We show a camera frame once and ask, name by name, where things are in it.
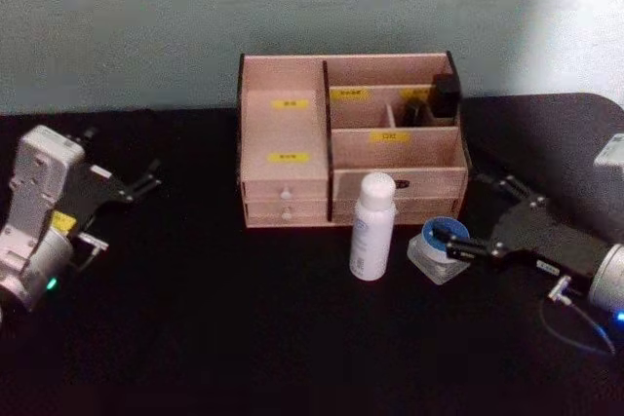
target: cable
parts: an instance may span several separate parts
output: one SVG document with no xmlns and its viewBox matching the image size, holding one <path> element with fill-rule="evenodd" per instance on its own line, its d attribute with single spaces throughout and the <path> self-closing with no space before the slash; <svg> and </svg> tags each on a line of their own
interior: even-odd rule
<svg viewBox="0 0 624 416">
<path fill-rule="evenodd" d="M 576 314 L 578 314 L 581 317 L 581 319 L 583 319 L 585 322 L 590 324 L 592 328 L 594 328 L 594 330 L 598 333 L 598 335 L 603 339 L 603 342 L 607 345 L 608 352 L 605 350 L 601 350 L 599 348 L 595 348 L 593 346 L 585 345 L 584 343 L 581 343 L 579 341 L 572 340 L 571 338 L 568 338 L 562 335 L 559 331 L 555 330 L 552 326 L 548 324 L 548 322 L 546 322 L 546 318 L 544 317 L 544 303 L 545 302 L 546 302 L 545 299 L 542 299 L 541 301 L 539 301 L 539 318 L 542 322 L 542 325 L 544 325 L 544 328 L 546 328 L 546 331 L 548 331 L 551 335 L 563 341 L 564 343 L 568 344 L 569 346 L 573 346 L 574 348 L 577 348 L 579 350 L 583 350 L 589 353 L 595 353 L 597 355 L 602 355 L 602 356 L 609 356 L 609 357 L 615 356 L 615 346 L 613 345 L 613 342 L 610 340 L 605 330 L 600 325 L 598 325 L 591 317 L 589 317 L 589 315 L 586 312 L 578 308 L 572 302 L 570 302 L 569 304 L 562 303 L 565 306 L 571 308 L 574 312 L 576 312 Z"/>
<path fill-rule="evenodd" d="M 79 267 L 76 266 L 76 271 L 78 273 L 82 273 L 85 270 L 87 270 L 87 268 L 89 267 L 89 265 L 92 264 L 92 262 L 96 259 L 96 257 L 98 256 L 98 253 L 94 253 L 92 252 L 91 255 L 89 255 L 89 258 L 87 258 L 87 260 L 85 260 L 85 263 L 83 263 L 82 265 L 80 265 Z"/>
</svg>

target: yellow sticker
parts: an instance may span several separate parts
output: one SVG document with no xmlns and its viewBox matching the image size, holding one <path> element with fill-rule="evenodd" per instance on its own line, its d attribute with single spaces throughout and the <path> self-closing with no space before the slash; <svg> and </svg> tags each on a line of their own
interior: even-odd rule
<svg viewBox="0 0 624 416">
<path fill-rule="evenodd" d="M 276 99 L 274 101 L 271 101 L 273 109 L 305 109 L 306 107 L 308 107 L 309 103 L 310 101 L 308 101 L 307 99 Z"/>
<path fill-rule="evenodd" d="M 269 153 L 266 157 L 269 163 L 307 163 L 310 161 L 308 153 Z"/>
<path fill-rule="evenodd" d="M 368 99 L 371 92 L 368 88 L 343 88 L 331 90 L 331 99 Z"/>
<path fill-rule="evenodd" d="M 409 132 L 371 132 L 370 141 L 410 141 L 411 135 Z"/>
<path fill-rule="evenodd" d="M 433 87 L 421 87 L 421 88 L 403 88 L 401 90 L 401 97 L 403 99 L 421 99 L 426 101 L 429 99 L 431 89 Z"/>
<path fill-rule="evenodd" d="M 74 224 L 76 224 L 76 218 L 60 211 L 52 213 L 52 227 L 56 228 L 60 233 L 68 234 L 71 228 L 74 227 Z"/>
</svg>

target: small drawer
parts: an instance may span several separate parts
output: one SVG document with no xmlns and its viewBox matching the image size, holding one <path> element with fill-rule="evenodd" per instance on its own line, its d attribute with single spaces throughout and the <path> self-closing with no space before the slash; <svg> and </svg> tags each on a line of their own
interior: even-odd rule
<svg viewBox="0 0 624 416">
<path fill-rule="evenodd" d="M 297 202 L 250 202 L 246 204 L 249 224 L 300 225 L 327 221 L 327 200 Z"/>
<path fill-rule="evenodd" d="M 324 199 L 328 195 L 326 180 L 253 180 L 243 183 L 245 200 Z"/>
<path fill-rule="evenodd" d="M 360 196 L 362 179 L 373 170 L 335 170 L 333 197 L 336 200 L 356 200 Z M 456 199 L 467 177 L 465 168 L 421 168 L 383 170 L 397 182 L 397 199 Z"/>
<path fill-rule="evenodd" d="M 395 224 L 424 224 L 434 216 L 455 216 L 456 199 L 422 198 L 395 199 L 397 216 Z M 333 218 L 339 224 L 353 224 L 355 200 L 335 200 Z"/>
</svg>

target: wooden desk organizer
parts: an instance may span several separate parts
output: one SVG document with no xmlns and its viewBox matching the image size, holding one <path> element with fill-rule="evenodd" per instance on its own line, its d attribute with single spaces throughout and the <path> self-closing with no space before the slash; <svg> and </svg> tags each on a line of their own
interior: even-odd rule
<svg viewBox="0 0 624 416">
<path fill-rule="evenodd" d="M 468 176 L 459 100 L 449 53 L 241 56 L 247 226 L 352 224 L 374 170 L 397 181 L 398 224 L 456 217 Z"/>
</svg>

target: table surface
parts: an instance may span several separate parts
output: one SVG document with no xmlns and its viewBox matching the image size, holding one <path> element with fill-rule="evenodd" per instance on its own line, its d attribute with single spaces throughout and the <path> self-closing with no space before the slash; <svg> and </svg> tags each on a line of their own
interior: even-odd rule
<svg viewBox="0 0 624 416">
<path fill-rule="evenodd" d="M 592 124 L 579 127 L 588 101 Z M 469 99 L 462 112 L 477 166 L 480 151 L 496 148 L 510 170 L 559 198 L 588 229 L 602 230 L 601 207 L 574 202 L 592 195 L 569 189 L 570 174 L 557 173 L 566 162 L 539 173 L 534 163 L 577 158 L 569 147 L 578 139 L 604 145 L 624 128 L 619 108 L 599 96 L 548 95 Z M 561 414 L 624 400 L 621 356 L 577 352 L 542 327 L 537 305 L 553 281 L 538 271 L 473 266 L 436 286 L 406 256 L 418 229 L 400 227 L 385 276 L 367 284 L 349 272 L 348 228 L 246 230 L 233 110 L 3 117 L 0 180 L 8 182 L 17 141 L 36 124 L 74 134 L 96 126 L 91 161 L 133 180 L 159 157 L 164 184 L 130 209 L 104 213 L 94 232 L 110 242 L 109 251 L 50 293 L 18 335 L 0 341 L 1 388 L 11 395 L 0 403 L 2 414 L 137 407 L 180 414 Z M 542 145 L 545 129 L 552 131 Z M 561 154 L 553 138 L 565 143 Z M 2 212 L 9 201 L 3 190 Z M 486 187 L 471 183 L 460 219 L 472 234 L 487 236 L 501 209 Z M 617 237 L 621 229 L 611 220 L 602 234 Z M 624 345 L 624 330 L 608 314 L 581 304 Z M 574 317 L 558 309 L 549 316 L 594 343 Z M 65 383 L 96 387 L 76 398 L 56 390 Z M 104 384 L 167 390 L 137 395 Z"/>
</svg>

